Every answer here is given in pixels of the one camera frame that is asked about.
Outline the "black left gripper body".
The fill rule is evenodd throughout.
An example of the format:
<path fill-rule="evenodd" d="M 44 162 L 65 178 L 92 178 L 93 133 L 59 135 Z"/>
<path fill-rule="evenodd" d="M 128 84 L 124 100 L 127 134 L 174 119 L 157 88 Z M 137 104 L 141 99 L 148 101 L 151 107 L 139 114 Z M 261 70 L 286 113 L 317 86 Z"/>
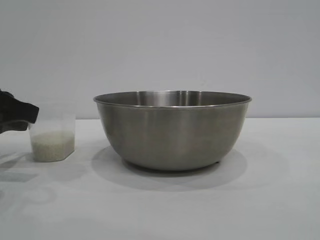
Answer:
<path fill-rule="evenodd" d="M 0 90 L 0 122 L 12 123 L 11 107 L 15 97 L 8 91 Z"/>

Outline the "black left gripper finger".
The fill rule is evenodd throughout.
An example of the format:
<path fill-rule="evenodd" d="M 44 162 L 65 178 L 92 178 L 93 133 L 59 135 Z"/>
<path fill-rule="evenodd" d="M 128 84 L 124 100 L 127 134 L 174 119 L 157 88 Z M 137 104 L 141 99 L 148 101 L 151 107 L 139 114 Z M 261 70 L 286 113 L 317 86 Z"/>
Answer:
<path fill-rule="evenodd" d="M 0 124 L 0 132 L 5 133 L 9 131 L 24 132 L 28 129 L 29 123 L 25 121 L 11 121 Z"/>
<path fill-rule="evenodd" d="M 33 104 L 13 99 L 10 107 L 10 119 L 34 124 L 37 121 L 40 108 Z"/>

